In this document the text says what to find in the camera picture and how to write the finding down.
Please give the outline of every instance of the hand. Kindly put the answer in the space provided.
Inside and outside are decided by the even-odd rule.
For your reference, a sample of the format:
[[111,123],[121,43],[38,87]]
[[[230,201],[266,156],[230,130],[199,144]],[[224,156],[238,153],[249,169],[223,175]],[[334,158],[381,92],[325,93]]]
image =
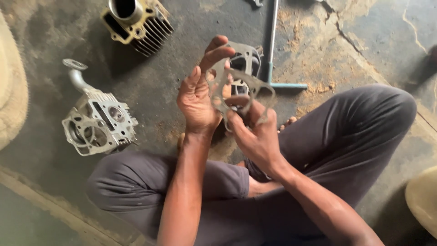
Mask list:
[[[228,38],[225,36],[218,35],[213,38],[199,66],[180,85],[177,105],[185,115],[187,132],[212,135],[222,120],[220,112],[211,105],[205,73],[221,59],[235,54],[233,48],[223,46],[227,42]],[[229,62],[226,62],[225,68],[229,68]]]
[[[244,106],[248,101],[247,97],[235,97],[226,100],[226,103]],[[267,122],[255,125],[265,110],[266,108],[261,103],[256,100],[252,101],[247,114],[248,119],[245,119],[250,121],[250,126],[254,126],[252,131],[244,125],[243,119],[233,110],[227,112],[228,125],[241,151],[263,172],[275,178],[275,173],[284,164],[284,158],[279,151],[276,112],[268,109]]]

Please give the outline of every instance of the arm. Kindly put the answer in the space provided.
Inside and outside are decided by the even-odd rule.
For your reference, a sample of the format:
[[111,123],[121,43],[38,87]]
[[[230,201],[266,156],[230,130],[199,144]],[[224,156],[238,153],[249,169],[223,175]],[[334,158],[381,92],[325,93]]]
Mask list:
[[[244,105],[244,100],[229,103]],[[250,121],[256,122],[265,107],[253,101]],[[276,112],[267,111],[268,122],[248,130],[243,120],[228,112],[229,126],[243,153],[270,177],[279,181],[300,203],[309,218],[335,245],[382,246],[382,241],[366,222],[337,195],[306,177],[291,166],[279,151],[276,132]]]
[[202,184],[212,134],[222,117],[211,105],[206,71],[235,50],[216,36],[191,75],[182,81],[177,105],[185,116],[185,139],[164,201],[158,246],[191,246],[196,240],[202,204]]
[[194,244],[200,220],[209,134],[187,132],[161,216],[157,245]]
[[282,155],[273,177],[335,245],[382,246],[376,233],[345,201],[290,165]]

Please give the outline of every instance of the person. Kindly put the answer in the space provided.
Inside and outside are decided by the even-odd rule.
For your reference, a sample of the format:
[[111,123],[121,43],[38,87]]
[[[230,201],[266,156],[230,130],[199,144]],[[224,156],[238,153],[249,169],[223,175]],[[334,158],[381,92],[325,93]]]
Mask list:
[[[127,221],[160,246],[383,245],[355,212],[416,116],[400,89],[372,84],[334,95],[277,133],[277,118],[249,130],[233,111],[229,127],[247,159],[207,161],[221,121],[205,72],[235,50],[216,36],[180,85],[186,119],[179,157],[124,151],[104,157],[87,182],[100,209]],[[230,98],[247,103],[246,98]],[[265,110],[253,101],[256,122]]]

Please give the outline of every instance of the cylinder bore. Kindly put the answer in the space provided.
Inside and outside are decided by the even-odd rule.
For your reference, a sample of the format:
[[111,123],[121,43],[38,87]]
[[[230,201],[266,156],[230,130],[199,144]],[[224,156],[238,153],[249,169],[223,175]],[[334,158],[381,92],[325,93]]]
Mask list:
[[142,6],[137,0],[109,0],[108,5],[113,16],[121,21],[133,24],[141,19]]

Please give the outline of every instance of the man's right hand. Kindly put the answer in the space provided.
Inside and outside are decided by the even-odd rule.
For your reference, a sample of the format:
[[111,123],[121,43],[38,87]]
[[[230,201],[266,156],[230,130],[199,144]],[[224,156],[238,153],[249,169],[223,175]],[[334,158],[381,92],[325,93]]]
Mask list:
[[[245,105],[249,101],[245,97],[230,98],[227,104]],[[267,175],[275,178],[278,170],[287,163],[279,151],[276,129],[276,112],[267,109],[267,122],[255,125],[266,108],[256,100],[248,111],[252,131],[243,123],[243,119],[233,110],[227,112],[228,125],[241,151]]]

